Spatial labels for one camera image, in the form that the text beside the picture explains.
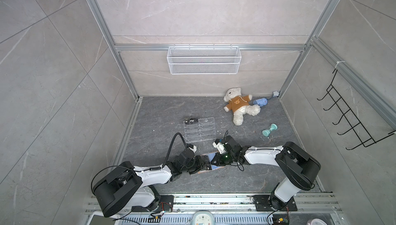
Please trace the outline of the clear plastic card sleeves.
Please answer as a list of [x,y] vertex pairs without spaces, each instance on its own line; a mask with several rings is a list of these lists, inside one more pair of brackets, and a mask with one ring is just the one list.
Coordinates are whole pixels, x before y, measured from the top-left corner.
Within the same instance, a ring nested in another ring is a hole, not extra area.
[[204,154],[203,159],[204,159],[204,170],[210,171],[219,168],[218,166],[212,164],[212,162],[216,161],[216,152]]

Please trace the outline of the clear acrylic tiered holder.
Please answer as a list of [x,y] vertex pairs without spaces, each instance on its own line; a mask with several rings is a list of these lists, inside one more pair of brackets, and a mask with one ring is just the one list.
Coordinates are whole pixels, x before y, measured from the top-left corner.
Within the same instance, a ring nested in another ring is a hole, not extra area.
[[190,143],[216,139],[216,123],[213,117],[199,118],[198,123],[191,125],[186,125],[183,121],[183,125],[184,138]]

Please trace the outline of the black credit card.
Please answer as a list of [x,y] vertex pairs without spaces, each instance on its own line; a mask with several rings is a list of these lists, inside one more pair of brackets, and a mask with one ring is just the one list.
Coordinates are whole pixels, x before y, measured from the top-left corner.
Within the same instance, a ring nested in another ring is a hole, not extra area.
[[197,118],[189,118],[189,119],[184,120],[184,123],[186,125],[191,125],[191,124],[195,124],[198,122],[199,122],[199,119],[197,119]]

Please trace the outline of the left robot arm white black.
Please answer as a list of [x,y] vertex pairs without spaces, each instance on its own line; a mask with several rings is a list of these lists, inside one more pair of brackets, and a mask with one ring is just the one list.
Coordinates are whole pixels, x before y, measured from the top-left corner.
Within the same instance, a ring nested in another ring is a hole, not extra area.
[[128,206],[156,210],[161,196],[154,185],[173,182],[184,173],[210,170],[209,157],[195,155],[195,150],[188,147],[173,161],[159,166],[138,167],[129,161],[116,166],[92,188],[104,217],[111,217]]

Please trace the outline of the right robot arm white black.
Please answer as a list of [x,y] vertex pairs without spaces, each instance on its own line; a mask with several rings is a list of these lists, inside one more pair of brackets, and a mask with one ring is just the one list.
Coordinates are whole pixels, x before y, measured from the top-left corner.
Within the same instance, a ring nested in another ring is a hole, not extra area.
[[264,148],[241,146],[230,135],[217,139],[212,144],[218,152],[211,165],[226,166],[233,163],[243,169],[245,165],[278,166],[285,174],[268,199],[274,210],[281,209],[300,191],[314,188],[315,179],[321,169],[320,163],[297,144],[288,141],[283,146]]

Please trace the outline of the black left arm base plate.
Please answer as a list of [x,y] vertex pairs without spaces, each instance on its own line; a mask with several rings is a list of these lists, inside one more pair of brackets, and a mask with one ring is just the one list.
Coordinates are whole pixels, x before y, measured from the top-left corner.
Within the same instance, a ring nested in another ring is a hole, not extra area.
[[173,195],[163,195],[160,198],[155,198],[152,204],[148,207],[133,206],[133,212],[149,212],[160,213],[162,211],[171,212],[173,210]]

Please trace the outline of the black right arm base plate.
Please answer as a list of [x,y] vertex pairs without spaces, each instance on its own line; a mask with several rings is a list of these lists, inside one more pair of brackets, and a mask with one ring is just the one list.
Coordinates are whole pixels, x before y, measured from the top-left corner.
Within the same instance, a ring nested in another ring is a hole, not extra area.
[[287,203],[278,200],[275,196],[270,195],[254,195],[253,203],[258,212],[272,212],[272,211],[290,211],[298,210],[294,198],[291,198]]

